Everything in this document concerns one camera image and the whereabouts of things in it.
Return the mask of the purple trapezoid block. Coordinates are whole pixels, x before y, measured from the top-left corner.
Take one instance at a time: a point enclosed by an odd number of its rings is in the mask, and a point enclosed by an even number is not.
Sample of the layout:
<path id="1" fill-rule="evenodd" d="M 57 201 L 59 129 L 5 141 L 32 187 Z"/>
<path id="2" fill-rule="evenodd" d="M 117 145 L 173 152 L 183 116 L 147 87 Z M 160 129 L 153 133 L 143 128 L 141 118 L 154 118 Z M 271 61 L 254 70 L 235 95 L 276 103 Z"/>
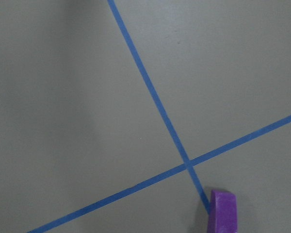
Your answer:
<path id="1" fill-rule="evenodd" d="M 211 190 L 208 233 L 237 233 L 237 198 L 223 190 Z"/>

